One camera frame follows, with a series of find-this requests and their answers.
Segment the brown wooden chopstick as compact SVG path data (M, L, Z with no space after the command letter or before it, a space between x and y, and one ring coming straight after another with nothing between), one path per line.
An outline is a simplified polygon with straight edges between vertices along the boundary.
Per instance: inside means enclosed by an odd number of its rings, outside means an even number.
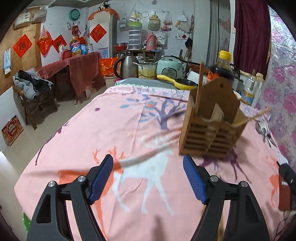
M198 90L195 102L195 115L198 114L199 105L200 105L200 98L201 98L201 91L203 86L203 76L204 76L205 65L204 62L200 64L200 72L199 72L199 83L198 83Z
M238 127L238 126L242 126L242 125L244 125L244 124L247 124L247 123L248 123L249 121L251 121L251 120L254 120L254 119L256 119L256 118L258 118L258 117L260 117L260 116L262 116L262 115L264 115L264 114L266 114L266 113L269 113L270 111L271 111L271 108L270 108L270 107L267 107L265 110L259 112L258 114L254 115L254 116L252 116L252 117L246 117L246 118L244 118L243 120L240 120L240 121L238 121L238 122L235 122L234 124L232 124L232 126L233 126L234 128L236 128L236 127Z

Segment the wooden chopstick holder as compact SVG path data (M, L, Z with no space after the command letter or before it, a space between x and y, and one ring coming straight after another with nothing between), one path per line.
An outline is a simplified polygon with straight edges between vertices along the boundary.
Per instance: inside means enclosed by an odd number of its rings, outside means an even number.
M227 79L216 77L202 86L198 114L195 115L197 90L189 94L185 118L179 139L179 154L223 159L235 146L246 124L232 124L246 118L240 110Z

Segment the metal spoon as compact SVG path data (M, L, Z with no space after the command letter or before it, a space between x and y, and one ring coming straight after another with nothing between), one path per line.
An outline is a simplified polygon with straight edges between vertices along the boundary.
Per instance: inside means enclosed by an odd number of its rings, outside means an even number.
M271 135L268 131L267 124L265 121L260 120L255 122L255 129L256 131L263 136L263 141L268 142L269 146L271 147L272 141L271 141Z

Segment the red gift box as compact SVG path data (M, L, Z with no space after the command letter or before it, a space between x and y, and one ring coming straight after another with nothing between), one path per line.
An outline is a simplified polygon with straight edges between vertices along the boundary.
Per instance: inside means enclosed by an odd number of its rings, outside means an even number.
M1 130L4 140L8 146L11 146L18 136L23 132L23 126L19 118L15 115L10 119Z

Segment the cooking oil bottle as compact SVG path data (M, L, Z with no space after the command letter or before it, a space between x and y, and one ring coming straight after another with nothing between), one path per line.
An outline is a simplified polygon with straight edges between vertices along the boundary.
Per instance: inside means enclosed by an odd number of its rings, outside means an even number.
M244 81L244 89L241 94L241 101L244 104L252 106L254 101L258 100L262 82L263 75L253 69L251 74L248 75Z

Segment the wooden chair with clothes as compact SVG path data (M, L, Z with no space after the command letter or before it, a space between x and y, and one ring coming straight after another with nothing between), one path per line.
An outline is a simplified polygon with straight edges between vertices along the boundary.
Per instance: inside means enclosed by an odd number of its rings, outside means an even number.
M54 110L58 109L54 97L53 82L41 78L32 69L28 71L19 70L15 74L13 90L24 108L25 124L27 125L30 121L34 130L37 129L33 118L34 114L42 111L45 106L52 106Z

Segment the red cloth covered table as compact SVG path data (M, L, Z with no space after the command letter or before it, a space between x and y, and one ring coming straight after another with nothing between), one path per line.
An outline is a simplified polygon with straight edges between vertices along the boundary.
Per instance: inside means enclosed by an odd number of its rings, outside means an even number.
M41 67L38 70L38 75L49 80L63 69L67 69L73 100L76 104L78 98L85 93L88 85L94 84L94 87L98 89L104 87L105 80L100 70L99 60L100 54L98 52L73 56Z

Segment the dark soy sauce bottle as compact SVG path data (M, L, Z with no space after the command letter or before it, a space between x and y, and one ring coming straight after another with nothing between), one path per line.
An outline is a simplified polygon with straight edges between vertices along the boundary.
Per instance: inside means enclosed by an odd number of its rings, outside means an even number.
M216 77L223 77L232 85L235 77L230 67L231 54L221 50L218 58L219 60L209 68L207 82L210 82Z

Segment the steel electric kettle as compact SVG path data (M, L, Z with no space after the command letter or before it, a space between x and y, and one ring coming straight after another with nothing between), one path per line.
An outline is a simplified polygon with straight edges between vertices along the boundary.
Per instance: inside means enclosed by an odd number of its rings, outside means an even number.
M120 65L120 71L117 72L117 67ZM134 56L123 56L116 60L113 66L114 74L117 78L126 79L130 77L138 77L137 59Z

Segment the yellow small frying pan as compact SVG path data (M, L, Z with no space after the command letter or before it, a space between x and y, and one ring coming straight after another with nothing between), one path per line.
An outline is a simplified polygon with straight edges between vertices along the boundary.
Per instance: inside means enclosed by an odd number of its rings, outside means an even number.
M183 78L173 79L165 75L157 75L157 78L159 80L168 81L172 83L175 86L175 88L179 90L192 90L198 87L198 85L195 82Z

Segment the cream enamel pot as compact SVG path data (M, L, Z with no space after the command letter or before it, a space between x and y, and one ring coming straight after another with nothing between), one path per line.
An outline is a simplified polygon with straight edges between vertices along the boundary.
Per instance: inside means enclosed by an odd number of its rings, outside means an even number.
M137 66L138 78L142 79L156 79L157 78L157 63L136 63L133 65Z

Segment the dark red curtain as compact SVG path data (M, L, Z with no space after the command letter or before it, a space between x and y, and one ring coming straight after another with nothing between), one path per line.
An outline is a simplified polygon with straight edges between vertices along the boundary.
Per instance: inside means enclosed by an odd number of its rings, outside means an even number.
M236 1L234 28L234 65L246 73L256 70L266 77L271 39L267 1Z

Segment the pink thermos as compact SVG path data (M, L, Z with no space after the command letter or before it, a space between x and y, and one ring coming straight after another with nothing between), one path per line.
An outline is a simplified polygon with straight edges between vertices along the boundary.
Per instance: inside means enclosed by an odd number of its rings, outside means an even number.
M147 35L146 43L146 50L154 51L157 45L157 37L153 32L149 32Z

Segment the white refrigerator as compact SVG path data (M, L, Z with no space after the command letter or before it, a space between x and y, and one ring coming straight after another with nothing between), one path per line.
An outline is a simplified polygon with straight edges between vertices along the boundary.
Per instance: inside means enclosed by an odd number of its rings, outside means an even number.
M88 17L89 44L101 58L116 56L114 45L117 43L118 20L118 13L112 8L93 11Z

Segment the stacked grey steamer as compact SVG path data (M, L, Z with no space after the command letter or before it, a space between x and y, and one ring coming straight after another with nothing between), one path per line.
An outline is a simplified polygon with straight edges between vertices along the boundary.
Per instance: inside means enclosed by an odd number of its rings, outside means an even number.
M142 24L141 22L130 22L128 30L128 49L140 50L142 43Z

